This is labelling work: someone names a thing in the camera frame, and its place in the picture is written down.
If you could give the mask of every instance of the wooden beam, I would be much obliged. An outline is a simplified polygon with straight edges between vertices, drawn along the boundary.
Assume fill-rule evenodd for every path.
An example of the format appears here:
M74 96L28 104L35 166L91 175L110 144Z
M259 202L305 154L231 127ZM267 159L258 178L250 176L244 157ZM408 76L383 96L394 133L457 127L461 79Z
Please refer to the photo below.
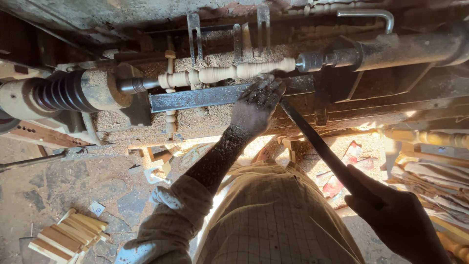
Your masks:
M16 129L1 136L50 148L73 148L89 145L88 142L81 139L25 121L21 121Z

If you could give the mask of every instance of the metal bracket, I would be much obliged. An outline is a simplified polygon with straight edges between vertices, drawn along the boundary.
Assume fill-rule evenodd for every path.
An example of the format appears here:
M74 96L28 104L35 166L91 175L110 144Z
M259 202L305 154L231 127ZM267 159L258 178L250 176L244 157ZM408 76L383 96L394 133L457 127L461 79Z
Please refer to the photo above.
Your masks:
M252 62L254 53L252 52L251 33L249 31L249 24L244 23L241 26L242 30L242 62Z
M257 44L259 46L259 55L262 54L264 49L262 46L262 22L265 22L267 53L270 54L270 10L266 4L257 6Z
M193 30L197 32L197 57L200 61L204 59L204 54L202 53L202 34L200 31L199 14L187 14L187 29L189 31L189 49L193 67L196 64L196 57L194 54L194 37L192 34Z
M234 64L238 65L242 62L242 33L241 26L234 24L233 26L233 46L234 46Z

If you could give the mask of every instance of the bare foot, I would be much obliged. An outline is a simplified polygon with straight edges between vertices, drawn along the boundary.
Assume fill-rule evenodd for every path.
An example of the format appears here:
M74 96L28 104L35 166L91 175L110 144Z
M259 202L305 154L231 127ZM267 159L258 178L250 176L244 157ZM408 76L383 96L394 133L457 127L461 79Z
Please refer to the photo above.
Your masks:
M259 152L259 156L257 156L256 162L266 159L270 159L269 150L266 148L262 148Z

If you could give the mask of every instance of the metal rod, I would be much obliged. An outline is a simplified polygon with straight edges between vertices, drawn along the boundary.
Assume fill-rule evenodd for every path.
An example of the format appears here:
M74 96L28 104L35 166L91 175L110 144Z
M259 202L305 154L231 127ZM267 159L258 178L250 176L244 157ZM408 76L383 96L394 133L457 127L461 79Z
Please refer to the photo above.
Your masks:
M0 164L0 173L2 173L4 171L11 170L11 169L26 167L26 166L34 165L34 164L38 164L38 163L59 160L61 158L64 158L65 155L66 155L66 153L62 152L60 154L55 154L55 155L51 155L51 156L47 156L47 157L35 158L35 159L30 159L30 160L23 160L23 161L12 162L12 163L7 163L7 164Z
M391 34L394 28L394 16L382 9L338 10L337 16L378 16L386 19L386 34Z
M298 126L304 137L313 145L321 159L331 169L331 171L345 186L345 188L347 188L347 190L352 195L372 203L374 208L383 208L385 205L384 201L370 192L350 174L347 166L334 154L334 152L332 152L332 150L319 136L319 134L306 120L304 120L304 118L288 103L284 97L280 99L280 105L288 117L293 121L293 123Z
M135 94L159 87L158 78L126 78L117 80L117 89L121 94Z

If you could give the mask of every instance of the wooden plank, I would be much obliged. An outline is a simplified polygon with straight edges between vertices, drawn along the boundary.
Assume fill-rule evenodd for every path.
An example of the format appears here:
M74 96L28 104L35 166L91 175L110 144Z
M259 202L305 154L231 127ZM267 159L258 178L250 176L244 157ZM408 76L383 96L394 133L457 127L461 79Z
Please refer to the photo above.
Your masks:
M73 215L70 215L68 218L74 220L75 222L77 222L78 224L86 227L87 229L93 231L94 234L98 235L102 229L95 226L94 224L91 224L90 222L86 221L85 219L82 219L80 217L77 216L77 214L73 214Z
M83 240L83 239L81 239L81 238L79 238L79 237L76 237L75 235L73 235L73 234L71 234L71 233L65 231L63 228L58 227L57 225L51 225L50 227L51 227L52 229L54 229L55 231L57 231L57 232L59 232L59 233L65 235L65 236L67 236L67 237L73 239L74 241L76 241L76 242L78 242L78 243L80 243L80 244L82 244L82 245L86 245L86 244L87 244L86 240Z
M103 232L101 232L99 235L101 236L100 239L101 239L102 241L104 241L104 242L105 242L106 240L108 240L109 237L110 237L108 234L103 233Z
M28 156L28 159L35 159L47 156L47 153L44 150L44 146L28 142L22 142L21 146L23 147L25 154Z
M90 237L84 232L80 232L64 223L52 225L51 227L61 233L65 232L65 235L69 236L70 238L74 238L75 240L78 240L83 245L87 245L94 239L94 237Z
M78 254L78 259L76 260L75 264L81 264L83 259L85 258L85 254L86 254L86 251L82 251L80 254Z
M62 219L60 219L58 224L60 224L62 222L62 220L64 220L65 218L69 217L71 214L74 214L74 213L76 213L75 209L72 208L72 209L68 210L68 212L62 217Z
M79 252L82 245L75 240L61 234L60 232L52 229L51 227L45 227L39 234L38 238L47 242L51 246L58 248L67 255L74 256L75 253Z
M73 227L74 229L76 229L80 232L85 233L87 236L95 238L98 235L98 233L95 233L93 230L91 230L90 228L88 228L84 224L80 224L79 222L77 222L73 219L66 218L62 221L62 223L66 224L70 227Z
M57 248L47 244L41 239L35 239L31 241L28 247L36 252L41 253L44 256L51 258L52 260L57 261L58 263L67 263L72 256L65 254L64 252L58 250Z
M82 214L75 214L74 216L77 217L78 219L82 219L83 221L88 221L92 225L95 225L97 228L100 228L102 231L106 230L108 226L108 224L104 222L101 222L99 220L96 220L94 218L91 218Z
M67 264L76 264L76 261L78 259L80 255L79 254L75 254L75 256L72 257L72 259L70 259Z
M72 138L67 134L25 121L21 121L18 128L1 136L50 148L73 148L89 145L88 142L81 139Z

